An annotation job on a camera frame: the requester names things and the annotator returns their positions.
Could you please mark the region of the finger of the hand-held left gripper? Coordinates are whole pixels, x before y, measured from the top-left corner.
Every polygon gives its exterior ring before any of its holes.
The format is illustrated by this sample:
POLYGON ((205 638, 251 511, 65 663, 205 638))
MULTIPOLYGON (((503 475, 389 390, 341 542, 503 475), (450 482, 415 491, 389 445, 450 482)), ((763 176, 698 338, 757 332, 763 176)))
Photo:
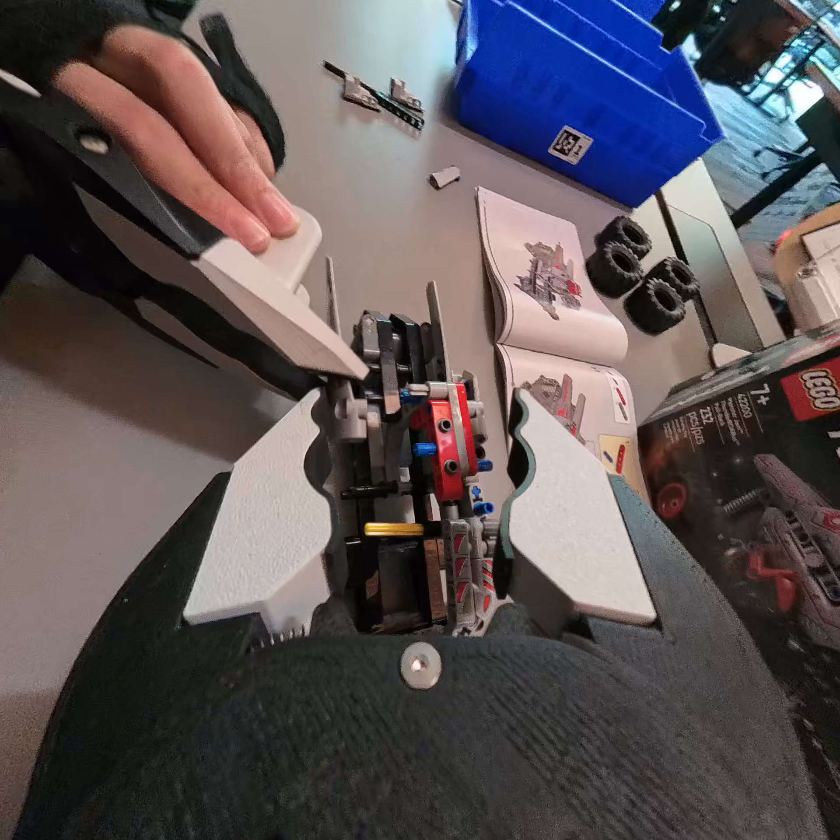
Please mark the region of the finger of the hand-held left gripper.
MULTIPOLYGON (((81 194, 80 199, 96 229, 104 233, 121 256, 128 259, 132 268, 190 291, 234 326, 265 340, 291 363, 306 371, 358 381, 366 377, 366 364, 344 341, 340 331, 312 310, 309 298, 295 299, 282 292, 268 297, 241 287, 219 290, 188 262, 96 199, 85 194, 81 194)), ((298 217, 298 231, 301 214, 307 211, 298 206, 293 206, 292 210, 298 217)), ((287 238, 273 238, 269 246, 275 239, 287 238)))
POLYGON ((237 365, 289 398, 302 398, 323 385, 320 375, 291 363, 190 291, 126 262, 101 268, 98 286, 103 300, 142 329, 212 367, 237 365))

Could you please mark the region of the blue plastic bin with tag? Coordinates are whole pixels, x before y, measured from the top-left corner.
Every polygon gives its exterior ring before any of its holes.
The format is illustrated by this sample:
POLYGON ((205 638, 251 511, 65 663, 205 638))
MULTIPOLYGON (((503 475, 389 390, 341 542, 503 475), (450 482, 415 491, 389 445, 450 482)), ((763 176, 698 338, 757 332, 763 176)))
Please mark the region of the blue plastic bin with tag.
POLYGON ((634 2, 463 2, 458 121, 638 207, 725 135, 686 55, 662 39, 634 2))

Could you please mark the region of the black beam with grey panels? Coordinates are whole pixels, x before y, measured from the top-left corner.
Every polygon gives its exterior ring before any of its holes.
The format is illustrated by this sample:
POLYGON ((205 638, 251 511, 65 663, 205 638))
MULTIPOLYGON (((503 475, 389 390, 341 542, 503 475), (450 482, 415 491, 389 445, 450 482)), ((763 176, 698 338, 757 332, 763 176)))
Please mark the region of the black beam with grey panels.
POLYGON ((424 106, 404 80, 392 78, 388 91, 381 91, 333 63, 324 60, 322 67, 342 82, 341 96, 346 102, 372 112, 386 112, 413 131, 425 125, 424 106))

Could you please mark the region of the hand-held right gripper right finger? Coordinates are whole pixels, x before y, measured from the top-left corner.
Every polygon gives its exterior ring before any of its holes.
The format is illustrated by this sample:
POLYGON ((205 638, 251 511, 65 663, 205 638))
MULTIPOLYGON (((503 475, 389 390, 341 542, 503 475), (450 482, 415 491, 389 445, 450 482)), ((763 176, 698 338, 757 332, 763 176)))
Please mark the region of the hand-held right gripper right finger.
POLYGON ((507 472, 496 547, 496 589, 541 632, 580 618, 649 627, 657 613, 604 466, 529 391, 509 412, 507 472))

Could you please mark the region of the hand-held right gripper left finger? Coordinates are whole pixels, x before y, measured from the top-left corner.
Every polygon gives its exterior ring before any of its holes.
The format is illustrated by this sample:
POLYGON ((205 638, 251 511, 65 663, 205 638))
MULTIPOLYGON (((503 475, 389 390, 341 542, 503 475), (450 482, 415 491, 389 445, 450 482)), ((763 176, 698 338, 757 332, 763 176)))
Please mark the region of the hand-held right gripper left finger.
POLYGON ((310 391, 234 463, 185 602, 188 625, 256 615, 265 627, 311 626, 334 587, 331 414, 326 389, 310 391))

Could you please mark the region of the open instruction booklet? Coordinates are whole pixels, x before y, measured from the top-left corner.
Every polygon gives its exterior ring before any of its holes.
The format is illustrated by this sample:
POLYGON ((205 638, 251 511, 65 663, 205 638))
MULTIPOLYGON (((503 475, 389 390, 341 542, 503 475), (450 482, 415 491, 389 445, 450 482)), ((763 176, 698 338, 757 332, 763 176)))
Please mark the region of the open instruction booklet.
POLYGON ((507 401, 517 389, 529 392, 650 502, 634 396, 616 368, 627 355, 627 331, 585 272, 576 227, 483 186, 476 206, 507 401))

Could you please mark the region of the black toy tyre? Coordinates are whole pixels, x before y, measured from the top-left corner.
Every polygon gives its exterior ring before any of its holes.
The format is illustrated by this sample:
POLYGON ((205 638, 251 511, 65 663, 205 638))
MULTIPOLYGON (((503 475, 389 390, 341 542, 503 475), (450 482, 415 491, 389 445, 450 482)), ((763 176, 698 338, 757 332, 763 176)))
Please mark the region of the black toy tyre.
POLYGON ((610 299, 625 296, 644 276, 635 253, 615 241, 599 245, 585 261, 585 270, 595 291, 610 299))
POLYGON ((661 259, 647 272, 645 278, 665 282, 679 294, 682 301, 696 299, 700 294, 695 273, 677 257, 661 259))
POLYGON ((645 258, 653 247, 647 231, 630 216, 618 215, 594 236, 595 246, 619 244, 629 249, 637 259, 645 258))
POLYGON ((643 280, 625 297, 623 306, 632 324, 652 336, 674 328, 686 316, 678 291, 658 278, 643 280))

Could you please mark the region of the grey flat panel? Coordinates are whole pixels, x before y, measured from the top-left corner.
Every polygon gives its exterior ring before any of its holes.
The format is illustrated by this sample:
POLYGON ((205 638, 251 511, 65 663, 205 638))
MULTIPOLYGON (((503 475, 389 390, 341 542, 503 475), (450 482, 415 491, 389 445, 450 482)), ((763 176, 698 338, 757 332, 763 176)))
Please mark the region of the grey flat panel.
POLYGON ((693 306, 707 343, 755 352, 782 342, 782 327, 703 160, 655 197, 675 255, 696 277, 693 306))

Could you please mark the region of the dark toy set box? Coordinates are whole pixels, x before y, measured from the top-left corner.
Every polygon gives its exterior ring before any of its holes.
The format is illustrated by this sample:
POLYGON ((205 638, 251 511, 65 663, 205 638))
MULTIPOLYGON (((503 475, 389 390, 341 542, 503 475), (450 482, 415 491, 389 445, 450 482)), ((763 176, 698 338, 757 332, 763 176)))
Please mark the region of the dark toy set box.
POLYGON ((838 838, 838 321, 676 385, 637 436, 654 509, 787 696, 838 838))

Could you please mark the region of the cardboard box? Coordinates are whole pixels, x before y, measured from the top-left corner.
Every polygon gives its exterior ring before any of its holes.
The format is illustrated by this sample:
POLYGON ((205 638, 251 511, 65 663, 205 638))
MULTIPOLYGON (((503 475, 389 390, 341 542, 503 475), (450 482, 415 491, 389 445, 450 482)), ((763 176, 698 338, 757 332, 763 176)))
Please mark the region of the cardboard box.
POLYGON ((839 319, 839 204, 809 216, 777 244, 773 265, 794 329, 839 319))

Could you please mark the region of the red grey toy brick vehicle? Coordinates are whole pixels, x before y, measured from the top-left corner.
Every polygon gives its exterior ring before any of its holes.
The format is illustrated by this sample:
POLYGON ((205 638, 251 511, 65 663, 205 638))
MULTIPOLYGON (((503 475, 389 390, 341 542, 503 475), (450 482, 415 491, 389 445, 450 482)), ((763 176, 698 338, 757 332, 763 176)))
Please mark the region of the red grey toy brick vehicle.
POLYGON ((485 634, 510 604, 494 580, 500 525, 479 482, 485 407, 449 360, 437 285, 428 320, 365 310, 351 349, 365 378, 328 378, 344 515, 344 599, 369 635, 485 634))

